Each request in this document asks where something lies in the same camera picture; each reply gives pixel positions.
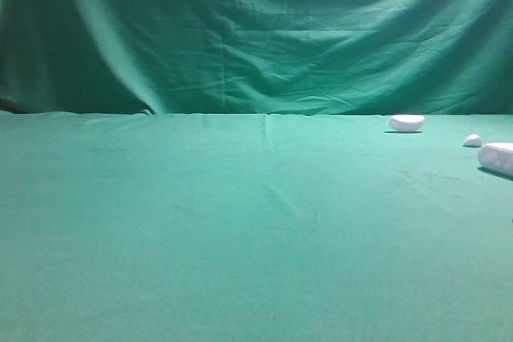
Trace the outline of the white cylindrical object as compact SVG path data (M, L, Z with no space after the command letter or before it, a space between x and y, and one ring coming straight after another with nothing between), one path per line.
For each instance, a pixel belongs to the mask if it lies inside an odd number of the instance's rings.
M512 143L487 143L480 148L478 161L488 171L512 177L512 153Z

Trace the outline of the green backdrop curtain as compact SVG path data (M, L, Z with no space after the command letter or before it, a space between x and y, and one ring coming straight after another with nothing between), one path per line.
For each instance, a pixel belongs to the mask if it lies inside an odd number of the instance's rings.
M19 113L512 111L512 0L1 0Z

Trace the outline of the green table cloth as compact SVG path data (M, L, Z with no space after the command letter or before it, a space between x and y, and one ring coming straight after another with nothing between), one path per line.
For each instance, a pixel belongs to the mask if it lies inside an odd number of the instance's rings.
M1 116L4 341L509 341L509 115Z

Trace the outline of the small white rounded object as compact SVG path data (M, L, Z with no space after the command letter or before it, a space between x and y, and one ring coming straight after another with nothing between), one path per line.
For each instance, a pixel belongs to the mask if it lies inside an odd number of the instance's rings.
M464 147L481 147L482 145L483 141L477 134L468 135L463 141Z

